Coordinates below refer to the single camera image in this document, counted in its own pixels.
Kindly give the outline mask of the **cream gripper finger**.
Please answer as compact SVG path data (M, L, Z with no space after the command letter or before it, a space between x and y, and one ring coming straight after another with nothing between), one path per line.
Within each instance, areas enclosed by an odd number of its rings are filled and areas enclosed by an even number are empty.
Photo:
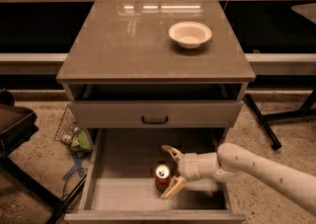
M170 199L175 196L178 192L180 192L186 185L187 181L183 177L174 176L168 187L164 190L164 192L160 195L161 199Z
M181 160L182 156L183 156L183 153L181 151L179 151L178 149L176 149L176 148L174 148L172 146L162 145L161 148L165 152L169 153L176 163L178 163Z

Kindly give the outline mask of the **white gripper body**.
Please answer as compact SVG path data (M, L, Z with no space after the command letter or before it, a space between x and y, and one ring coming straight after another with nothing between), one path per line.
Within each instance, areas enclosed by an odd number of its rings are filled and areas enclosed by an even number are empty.
M212 179L215 171L219 169L217 155L212 153L183 154L178 161L178 172L189 183L201 179Z

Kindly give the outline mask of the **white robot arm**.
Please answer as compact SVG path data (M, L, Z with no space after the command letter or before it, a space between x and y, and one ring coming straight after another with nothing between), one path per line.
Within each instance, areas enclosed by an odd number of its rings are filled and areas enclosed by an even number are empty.
M316 178L258 156L233 143L222 143L216 152L182 153L169 145L161 148L177 164L179 176L174 176L161 195L169 199L187 183L212 179L220 183L238 182L250 175L279 192L312 215L316 215Z

